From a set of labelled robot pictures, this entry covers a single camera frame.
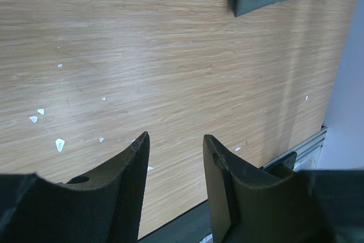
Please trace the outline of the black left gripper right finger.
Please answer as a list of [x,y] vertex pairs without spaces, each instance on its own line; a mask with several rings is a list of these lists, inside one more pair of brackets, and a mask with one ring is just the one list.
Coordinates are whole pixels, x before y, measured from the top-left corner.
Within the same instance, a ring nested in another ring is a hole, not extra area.
[[262,170],[203,141],[214,242],[362,242],[363,171]]

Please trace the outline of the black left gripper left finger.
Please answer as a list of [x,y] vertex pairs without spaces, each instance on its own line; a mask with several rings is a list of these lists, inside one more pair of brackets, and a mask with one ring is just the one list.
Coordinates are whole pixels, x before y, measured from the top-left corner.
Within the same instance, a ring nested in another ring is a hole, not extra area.
[[66,183],[1,175],[1,241],[137,242],[149,154],[145,132]]

